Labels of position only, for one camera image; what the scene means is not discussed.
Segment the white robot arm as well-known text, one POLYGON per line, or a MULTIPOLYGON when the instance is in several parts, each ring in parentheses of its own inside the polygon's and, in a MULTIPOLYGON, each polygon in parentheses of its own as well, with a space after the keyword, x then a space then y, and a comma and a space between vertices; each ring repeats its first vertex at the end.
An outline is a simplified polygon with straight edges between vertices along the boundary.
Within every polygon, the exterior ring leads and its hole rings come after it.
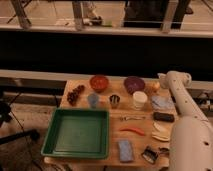
POLYGON ((191 75, 169 71, 158 77, 180 112, 170 136, 169 171, 213 171, 213 125, 186 89, 191 75))

